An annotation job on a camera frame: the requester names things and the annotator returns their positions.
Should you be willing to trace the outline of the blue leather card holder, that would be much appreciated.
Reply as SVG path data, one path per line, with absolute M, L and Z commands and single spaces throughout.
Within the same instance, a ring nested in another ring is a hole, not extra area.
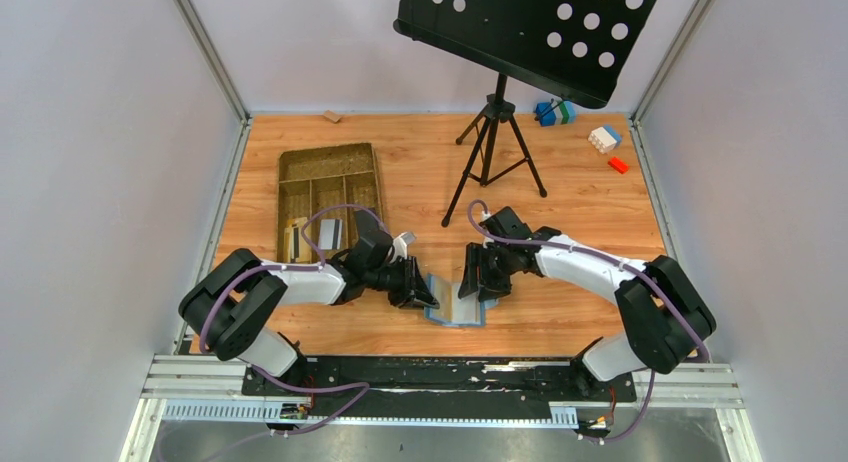
M 432 273 L 427 275 L 428 289 L 439 302 L 438 308 L 425 308 L 424 317 L 444 327 L 483 327 L 486 312 L 498 305 L 497 299 L 480 301 L 476 294 L 460 298 L 459 283 L 451 283 Z

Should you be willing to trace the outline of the silver credit card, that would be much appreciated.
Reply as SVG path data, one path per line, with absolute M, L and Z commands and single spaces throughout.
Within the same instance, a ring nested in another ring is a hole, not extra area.
M 343 243 L 343 220 L 337 218 L 321 220 L 319 227 L 319 248 L 324 251 L 341 250 Z

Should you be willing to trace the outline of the gold credit card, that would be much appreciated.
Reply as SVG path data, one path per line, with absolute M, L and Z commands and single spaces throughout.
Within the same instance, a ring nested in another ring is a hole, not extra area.
M 283 226 L 282 261 L 306 264 L 312 261 L 312 249 L 305 242 L 303 227 L 308 219 L 297 217 L 288 219 Z

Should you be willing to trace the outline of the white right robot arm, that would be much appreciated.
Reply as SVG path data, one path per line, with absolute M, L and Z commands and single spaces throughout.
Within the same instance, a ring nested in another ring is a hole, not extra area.
M 672 372 L 693 352 L 703 352 L 716 320 L 679 262 L 666 255 L 629 259 L 579 243 L 543 226 L 531 230 L 511 207 L 485 212 L 473 227 L 480 243 L 465 248 L 462 297 L 481 301 L 512 292 L 511 278 L 530 273 L 563 281 L 610 302 L 623 330 L 583 349 L 574 366 L 591 382 L 650 369 Z

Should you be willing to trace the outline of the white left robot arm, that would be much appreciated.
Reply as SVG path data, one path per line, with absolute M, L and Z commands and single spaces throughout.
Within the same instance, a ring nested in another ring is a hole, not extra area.
M 178 313 L 201 336 L 205 352 L 280 377 L 304 359 L 267 326 L 280 305 L 342 305 L 373 290 L 386 293 L 397 308 L 439 307 L 416 258 L 407 253 L 413 239 L 411 233 L 393 237 L 372 229 L 316 264 L 274 263 L 237 249 L 183 297 Z

